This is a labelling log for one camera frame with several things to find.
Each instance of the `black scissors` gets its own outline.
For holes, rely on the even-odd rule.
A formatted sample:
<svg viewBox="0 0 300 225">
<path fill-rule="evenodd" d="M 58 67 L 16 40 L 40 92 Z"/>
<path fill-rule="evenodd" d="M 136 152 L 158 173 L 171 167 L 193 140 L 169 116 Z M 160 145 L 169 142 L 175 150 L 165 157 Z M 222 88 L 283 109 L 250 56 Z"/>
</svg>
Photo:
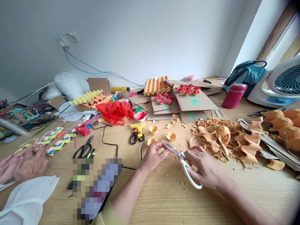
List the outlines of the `black scissors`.
<svg viewBox="0 0 300 225">
<path fill-rule="evenodd" d="M 76 158 L 77 153 L 81 150 L 79 156 L 77 158 L 86 158 L 89 156 L 89 153 L 92 151 L 92 153 L 95 151 L 94 149 L 92 150 L 92 145 L 91 141 L 93 140 L 94 135 L 92 135 L 88 140 L 87 143 L 83 146 L 81 146 L 74 154 L 73 158 Z"/>
</svg>

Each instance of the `wooden table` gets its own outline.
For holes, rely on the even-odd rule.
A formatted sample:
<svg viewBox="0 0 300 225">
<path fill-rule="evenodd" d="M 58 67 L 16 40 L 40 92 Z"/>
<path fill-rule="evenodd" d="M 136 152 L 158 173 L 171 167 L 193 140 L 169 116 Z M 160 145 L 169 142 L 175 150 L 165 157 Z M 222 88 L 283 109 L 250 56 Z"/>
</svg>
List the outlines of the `wooden table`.
<svg viewBox="0 0 300 225">
<path fill-rule="evenodd" d="M 214 78 L 208 80 L 217 84 L 222 82 Z M 219 105 L 222 104 L 225 93 L 213 96 Z M 236 109 L 224 109 L 228 119 L 247 118 L 252 112 L 262 108 L 249 104 L 243 99 Z M 118 158 L 122 158 L 124 166 L 136 168 L 140 163 L 141 143 L 135 145 L 129 144 L 129 137 L 133 130 L 127 125 L 133 121 L 124 119 L 125 126 L 117 125 L 107 127 L 105 130 L 104 141 L 119 145 Z M 146 141 L 149 138 L 157 140 L 165 138 L 168 132 L 174 132 L 177 139 L 172 143 L 178 150 L 185 150 L 185 147 L 179 147 L 187 144 L 192 137 L 191 127 L 184 128 L 181 123 L 176 127 L 166 129 L 165 126 L 172 120 L 163 120 L 158 124 L 159 133 L 151 135 L 149 127 L 153 123 L 146 123 L 143 133 Z M 73 123 L 66 123 L 64 127 L 71 127 Z M 60 125 L 59 122 L 53 123 L 50 128 Z M 103 129 L 91 130 L 94 135 L 92 145 L 96 148 L 95 158 L 115 158 L 116 149 L 114 146 L 102 143 Z M 3 145 L 0 144 L 0 159 L 9 155 L 9 153 L 18 149 L 18 145 L 30 137 L 32 134 L 19 137 L 18 140 Z M 77 135 L 77 148 L 86 143 L 88 137 Z M 143 154 L 147 150 L 147 144 L 144 145 Z M 56 175 L 60 177 L 59 182 L 51 195 L 44 204 L 44 212 L 40 224 L 73 224 L 73 200 L 71 191 L 67 186 L 72 178 L 73 164 L 72 157 L 75 152 L 74 139 L 63 148 L 56 151 L 53 157 L 49 157 L 48 176 Z M 257 157 L 259 164 L 251 169 L 243 169 L 241 164 L 235 160 L 224 163 L 216 160 L 219 168 L 240 183 L 248 193 L 263 205 L 272 215 L 289 224 L 294 215 L 294 210 L 298 204 L 300 182 L 294 178 L 296 172 L 291 168 L 285 167 L 283 171 L 275 171 L 266 167 L 269 162 L 266 159 Z M 179 171 L 181 165 L 175 161 L 174 157 L 169 156 L 157 168 L 148 175 L 142 191 L 135 204 L 129 224 L 242 224 L 243 222 L 237 213 L 229 206 L 226 200 L 217 192 L 203 188 L 195 189 L 187 180 L 183 172 Z M 132 170 L 124 169 L 116 181 L 109 200 L 123 187 Z M 0 205 L 3 208 L 10 192 L 17 186 L 17 183 L 0 192 Z"/>
</svg>

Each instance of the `backpack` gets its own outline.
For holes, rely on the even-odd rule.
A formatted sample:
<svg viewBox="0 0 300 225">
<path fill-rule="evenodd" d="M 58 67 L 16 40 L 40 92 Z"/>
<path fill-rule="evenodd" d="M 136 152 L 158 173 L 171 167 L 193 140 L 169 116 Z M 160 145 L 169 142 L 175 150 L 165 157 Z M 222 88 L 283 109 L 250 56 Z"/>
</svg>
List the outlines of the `backpack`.
<svg viewBox="0 0 300 225">
<path fill-rule="evenodd" d="M 265 63 L 263 66 L 257 66 L 256 63 Z M 222 88 L 228 92 L 231 86 L 235 83 L 243 83 L 248 87 L 243 95 L 243 98 L 248 97 L 254 86 L 262 80 L 266 74 L 266 61 L 246 61 L 237 65 L 228 79 L 225 81 Z"/>
</svg>

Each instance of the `sleeve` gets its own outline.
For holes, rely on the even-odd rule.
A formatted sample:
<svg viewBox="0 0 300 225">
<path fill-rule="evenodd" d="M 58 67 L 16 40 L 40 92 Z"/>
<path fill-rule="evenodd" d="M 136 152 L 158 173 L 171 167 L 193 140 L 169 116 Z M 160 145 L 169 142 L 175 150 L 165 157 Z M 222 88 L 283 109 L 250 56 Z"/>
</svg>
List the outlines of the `sleeve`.
<svg viewBox="0 0 300 225">
<path fill-rule="evenodd" d="M 92 222 L 92 225 L 124 225 L 119 214 L 113 208 L 111 202 L 108 202 L 104 209 L 98 213 L 95 219 Z"/>
</svg>

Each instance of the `electric fan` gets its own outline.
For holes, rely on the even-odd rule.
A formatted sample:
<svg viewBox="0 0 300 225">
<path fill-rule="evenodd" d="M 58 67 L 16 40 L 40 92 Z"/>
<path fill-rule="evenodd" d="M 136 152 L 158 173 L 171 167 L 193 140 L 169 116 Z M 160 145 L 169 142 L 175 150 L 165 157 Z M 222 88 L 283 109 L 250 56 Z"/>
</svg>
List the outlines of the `electric fan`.
<svg viewBox="0 0 300 225">
<path fill-rule="evenodd" d="M 267 70 L 247 99 L 269 108 L 280 108 L 300 100 L 300 55 Z"/>
</svg>

